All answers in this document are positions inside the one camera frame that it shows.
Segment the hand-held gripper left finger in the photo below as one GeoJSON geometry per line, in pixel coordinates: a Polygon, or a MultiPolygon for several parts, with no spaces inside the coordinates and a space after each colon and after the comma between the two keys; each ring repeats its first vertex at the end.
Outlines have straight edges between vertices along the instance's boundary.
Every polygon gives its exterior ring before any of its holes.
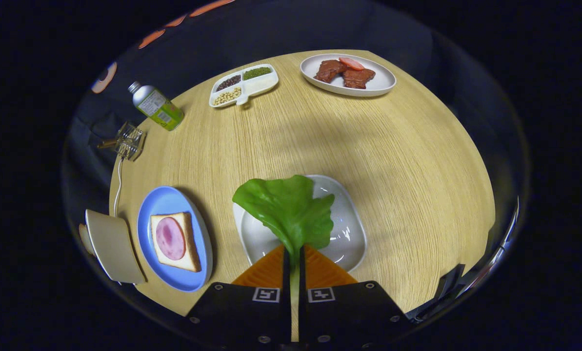
{"type": "Polygon", "coordinates": [[[213,282],[184,318],[206,349],[279,349],[291,340],[289,254],[280,245],[233,282],[213,282]]]}

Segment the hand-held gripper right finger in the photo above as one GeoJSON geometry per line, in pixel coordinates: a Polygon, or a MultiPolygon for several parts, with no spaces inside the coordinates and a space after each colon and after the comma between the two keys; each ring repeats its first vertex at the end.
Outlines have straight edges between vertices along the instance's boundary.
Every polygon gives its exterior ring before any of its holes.
{"type": "Polygon", "coordinates": [[[378,282],[356,281],[309,245],[298,271],[298,338],[305,349],[386,349],[416,327],[378,282]]]}

